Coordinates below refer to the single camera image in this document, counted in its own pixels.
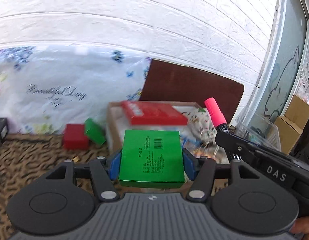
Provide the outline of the person's right hand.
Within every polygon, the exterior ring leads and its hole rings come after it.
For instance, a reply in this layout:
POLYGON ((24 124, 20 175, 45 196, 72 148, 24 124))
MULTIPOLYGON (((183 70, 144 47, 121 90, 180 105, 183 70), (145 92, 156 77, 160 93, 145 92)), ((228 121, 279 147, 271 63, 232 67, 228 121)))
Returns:
POLYGON ((291 233, 303 233, 309 239, 309 217, 298 218, 295 221, 290 232, 291 233))

